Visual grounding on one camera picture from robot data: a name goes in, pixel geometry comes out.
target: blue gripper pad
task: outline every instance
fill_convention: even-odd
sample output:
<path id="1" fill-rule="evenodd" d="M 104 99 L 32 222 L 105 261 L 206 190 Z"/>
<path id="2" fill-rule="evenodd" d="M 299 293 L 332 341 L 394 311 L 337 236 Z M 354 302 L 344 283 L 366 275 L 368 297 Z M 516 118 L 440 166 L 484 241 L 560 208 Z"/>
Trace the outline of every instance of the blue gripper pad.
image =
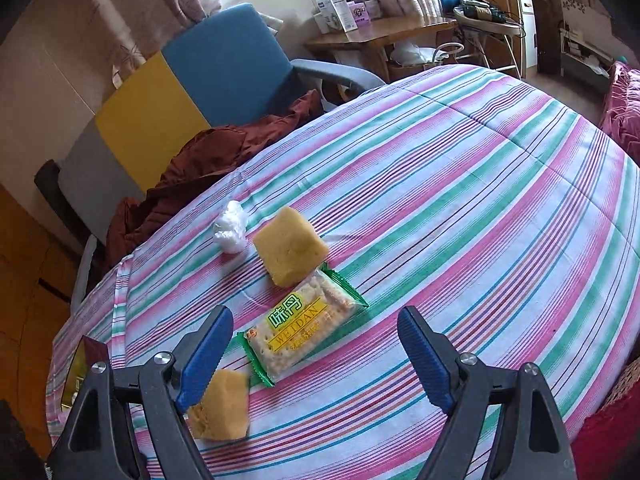
<path id="1" fill-rule="evenodd" d="M 455 405 L 450 392 L 449 371 L 407 307 L 398 313 L 398 337 L 429 402 L 447 415 Z"/>
<path id="2" fill-rule="evenodd" d="M 222 311 L 217 319 L 204 335 L 198 331 L 184 336 L 197 336 L 202 339 L 193 351 L 189 361 L 182 368 L 180 393 L 175 399 L 176 408 L 180 413 L 186 412 L 188 407 L 200 402 L 204 391 L 207 389 L 207 386 L 209 386 L 213 372 L 218 368 L 226 346 L 229 344 L 229 341 L 231 341 L 233 329 L 234 317 L 228 308 L 222 307 Z"/>

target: biscuit package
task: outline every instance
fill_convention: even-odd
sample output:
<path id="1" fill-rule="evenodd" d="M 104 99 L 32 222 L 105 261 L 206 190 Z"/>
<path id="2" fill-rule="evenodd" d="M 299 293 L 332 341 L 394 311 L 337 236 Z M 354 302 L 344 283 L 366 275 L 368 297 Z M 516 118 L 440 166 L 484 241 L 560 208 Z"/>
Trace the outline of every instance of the biscuit package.
<path id="1" fill-rule="evenodd" d="M 322 264 L 238 338 L 255 372 L 274 386 L 355 312 L 369 305 L 337 272 Z"/>

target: wooden desk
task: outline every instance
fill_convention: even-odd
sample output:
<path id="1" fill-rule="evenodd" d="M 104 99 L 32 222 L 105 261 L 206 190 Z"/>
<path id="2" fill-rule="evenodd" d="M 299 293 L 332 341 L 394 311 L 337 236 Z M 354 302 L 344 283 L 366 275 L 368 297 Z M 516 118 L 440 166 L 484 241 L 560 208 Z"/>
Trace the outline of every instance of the wooden desk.
<path id="1" fill-rule="evenodd" d="M 399 16 L 382 18 L 351 32 L 332 32 L 305 43 L 309 52 L 321 59 L 332 60 L 332 50 L 358 50 L 365 67 L 389 83 L 384 48 L 396 41 L 407 40 L 424 32 L 453 30 L 456 20 L 437 16 Z"/>

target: purple box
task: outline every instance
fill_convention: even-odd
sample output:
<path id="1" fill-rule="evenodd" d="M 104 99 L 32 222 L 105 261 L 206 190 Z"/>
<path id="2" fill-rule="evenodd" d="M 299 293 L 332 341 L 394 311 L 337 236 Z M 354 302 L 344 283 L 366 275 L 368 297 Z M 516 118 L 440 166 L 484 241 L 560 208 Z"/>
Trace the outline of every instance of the purple box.
<path id="1" fill-rule="evenodd" d="M 356 21 L 356 25 L 364 25 L 365 23 L 371 23 L 371 18 L 367 12 L 367 7 L 364 3 L 349 2 L 349 10 L 353 15 L 353 19 Z"/>

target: white box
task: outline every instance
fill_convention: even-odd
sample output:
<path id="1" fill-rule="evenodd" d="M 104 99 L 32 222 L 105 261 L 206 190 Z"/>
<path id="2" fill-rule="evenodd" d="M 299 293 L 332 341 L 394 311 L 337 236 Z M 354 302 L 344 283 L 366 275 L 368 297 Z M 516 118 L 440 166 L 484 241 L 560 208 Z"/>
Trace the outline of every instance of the white box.
<path id="1" fill-rule="evenodd" d="M 367 0 L 364 2 L 364 6 L 372 20 L 382 18 L 382 9 L 380 9 L 380 3 L 377 0 Z"/>
<path id="2" fill-rule="evenodd" d="M 325 16 L 327 25 L 335 30 L 349 32 L 358 28 L 347 0 L 316 0 L 320 13 Z"/>
<path id="3" fill-rule="evenodd" d="M 314 20 L 316 20 L 316 25 L 318 26 L 322 34 L 328 34 L 329 32 L 331 32 L 329 24 L 326 22 L 327 16 L 325 16 L 322 12 L 314 14 Z"/>

